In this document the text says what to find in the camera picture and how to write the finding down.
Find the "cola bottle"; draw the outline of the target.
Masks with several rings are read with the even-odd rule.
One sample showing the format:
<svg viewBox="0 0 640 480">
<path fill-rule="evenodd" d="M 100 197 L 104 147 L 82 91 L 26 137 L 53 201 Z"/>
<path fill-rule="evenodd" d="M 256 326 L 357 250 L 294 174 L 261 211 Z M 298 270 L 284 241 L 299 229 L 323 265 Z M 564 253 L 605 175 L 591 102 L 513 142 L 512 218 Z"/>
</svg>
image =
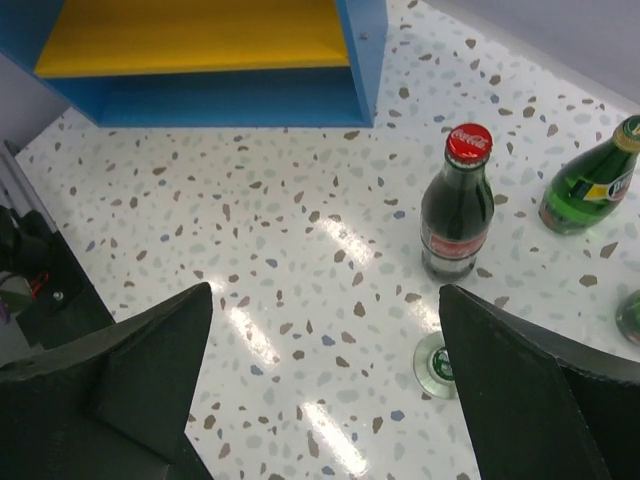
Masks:
<svg viewBox="0 0 640 480">
<path fill-rule="evenodd" d="M 444 163 L 421 201 L 421 259 L 426 272 L 454 283 L 474 269 L 494 215 L 485 167 L 493 148 L 490 132 L 476 123 L 451 130 Z"/>
</svg>

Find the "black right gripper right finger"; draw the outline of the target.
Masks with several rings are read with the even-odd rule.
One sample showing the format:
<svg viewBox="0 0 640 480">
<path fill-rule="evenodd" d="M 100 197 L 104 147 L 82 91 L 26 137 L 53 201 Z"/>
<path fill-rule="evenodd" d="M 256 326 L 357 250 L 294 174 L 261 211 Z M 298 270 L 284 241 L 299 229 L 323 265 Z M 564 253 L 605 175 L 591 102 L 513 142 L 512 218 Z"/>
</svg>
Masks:
<svg viewBox="0 0 640 480">
<path fill-rule="evenodd" d="M 482 478 L 638 478 L 638 363 L 452 284 L 439 317 Z"/>
</svg>

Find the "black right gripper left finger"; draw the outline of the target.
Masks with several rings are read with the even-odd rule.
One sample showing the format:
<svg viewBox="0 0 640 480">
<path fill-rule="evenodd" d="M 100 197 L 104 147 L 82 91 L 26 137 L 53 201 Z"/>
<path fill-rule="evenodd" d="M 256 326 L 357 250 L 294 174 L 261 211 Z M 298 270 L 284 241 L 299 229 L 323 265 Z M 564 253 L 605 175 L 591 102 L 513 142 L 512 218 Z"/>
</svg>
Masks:
<svg viewBox="0 0 640 480">
<path fill-rule="evenodd" d="M 212 315 L 199 283 L 2 366 L 2 478 L 210 478 L 185 428 Z"/>
</svg>

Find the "clear soda bottle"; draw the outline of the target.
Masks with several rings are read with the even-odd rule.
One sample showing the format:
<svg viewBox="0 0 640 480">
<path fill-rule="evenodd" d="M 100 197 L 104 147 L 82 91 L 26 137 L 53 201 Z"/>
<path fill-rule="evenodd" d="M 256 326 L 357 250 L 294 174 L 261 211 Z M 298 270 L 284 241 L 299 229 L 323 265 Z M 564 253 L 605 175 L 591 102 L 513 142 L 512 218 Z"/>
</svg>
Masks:
<svg viewBox="0 0 640 480">
<path fill-rule="evenodd" d="M 452 400 L 457 397 L 452 366 L 441 331 L 419 341 L 413 354 L 413 371 L 424 393 Z"/>
</svg>

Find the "green glass bottle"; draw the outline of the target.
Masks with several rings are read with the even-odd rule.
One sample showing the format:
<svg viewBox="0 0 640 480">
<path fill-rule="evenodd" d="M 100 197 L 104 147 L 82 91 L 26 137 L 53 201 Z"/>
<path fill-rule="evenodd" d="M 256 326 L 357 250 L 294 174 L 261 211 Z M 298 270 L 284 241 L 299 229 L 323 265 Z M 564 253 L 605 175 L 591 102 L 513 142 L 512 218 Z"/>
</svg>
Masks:
<svg viewBox="0 0 640 480">
<path fill-rule="evenodd" d="M 639 117 L 564 165 L 544 191 L 539 216 L 561 235 L 581 233 L 604 220 L 624 199 L 639 156 Z"/>
<path fill-rule="evenodd" d="M 629 294 L 618 305 L 615 322 L 622 336 L 630 343 L 640 344 L 640 291 Z"/>
</svg>

